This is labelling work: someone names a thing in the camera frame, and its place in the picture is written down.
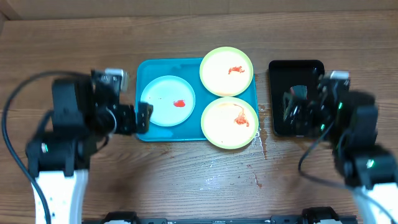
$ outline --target teal tray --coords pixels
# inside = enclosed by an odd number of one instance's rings
[[[199,68],[202,60],[202,58],[152,59],[140,64],[137,69],[136,105],[141,99],[144,88],[152,80],[164,75],[175,75],[183,78],[192,86],[196,96],[195,108],[188,119],[171,127],[162,127],[150,123],[148,132],[137,134],[140,140],[147,142],[206,140],[200,127],[201,114],[206,106],[219,96],[210,93],[200,81]],[[249,87],[236,97],[248,102],[254,108],[258,117],[259,110],[254,76]]]

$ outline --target red sauce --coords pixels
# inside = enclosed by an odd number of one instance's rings
[[[176,107],[184,107],[185,106],[185,101],[184,100],[174,101],[174,106],[176,106]]]
[[[235,118],[234,122],[238,125],[246,124],[246,127],[249,127],[249,121],[246,119],[246,115],[244,114],[243,108],[242,108],[242,112],[239,112],[239,115],[237,118]]]
[[[238,67],[238,66],[235,66],[235,67],[232,67],[232,68],[230,68],[230,69],[228,70],[228,75],[230,75],[231,72],[243,73],[244,70],[242,69],[242,66],[239,66],[239,67]]]

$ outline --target white plate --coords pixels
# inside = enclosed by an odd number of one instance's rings
[[[195,107],[195,92],[184,79],[166,75],[152,80],[145,87],[141,101],[154,106],[150,122],[159,126],[175,126],[192,114]]]
[[[199,72],[206,89],[218,96],[241,94],[253,79],[249,57],[233,47],[219,47],[206,54]]]
[[[201,116],[203,134],[223,149],[239,149],[249,144],[258,128],[259,120],[253,107],[235,97],[218,98]]]

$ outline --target water spill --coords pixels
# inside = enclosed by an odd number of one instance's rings
[[[211,163],[213,163],[213,162],[216,161],[217,159],[219,159],[219,157],[216,157],[216,158],[214,158],[214,159],[212,158],[212,159],[211,159]]]
[[[206,184],[208,185],[218,185],[218,177],[221,176],[220,174],[218,174],[217,176],[213,176],[207,180],[205,180]]]
[[[221,189],[221,187],[206,187],[199,190],[213,190],[213,189]]]
[[[258,132],[256,133],[256,137],[259,138],[260,144],[261,144],[261,150],[262,150],[262,156],[264,159],[267,159],[267,131],[266,131],[266,126],[268,126],[269,122],[268,122],[268,118],[271,117],[271,109],[270,108],[266,108],[265,105],[258,105],[259,107],[259,121],[260,121],[260,127],[263,128],[263,130],[261,128],[259,128]]]
[[[259,188],[262,188],[262,184],[259,183],[258,179],[257,179],[257,175],[253,172],[254,174],[254,179],[256,180],[256,184]]]
[[[260,147],[261,147],[262,157],[264,159],[266,159],[266,155],[264,153],[264,147],[262,146],[262,140],[261,140],[261,136],[260,136],[260,131],[261,131],[261,128],[259,128],[257,130],[256,135],[255,135],[255,137],[253,139],[253,142],[252,142],[252,146],[256,147],[257,146],[257,142],[259,142]]]

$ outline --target plate with yellow rim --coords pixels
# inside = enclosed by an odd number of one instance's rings
[[[211,102],[201,116],[201,129],[209,142],[223,149],[239,149],[256,136],[259,120],[250,104],[235,97]]]
[[[236,96],[248,88],[253,79],[249,57],[233,47],[219,47],[203,58],[200,80],[217,96]]]

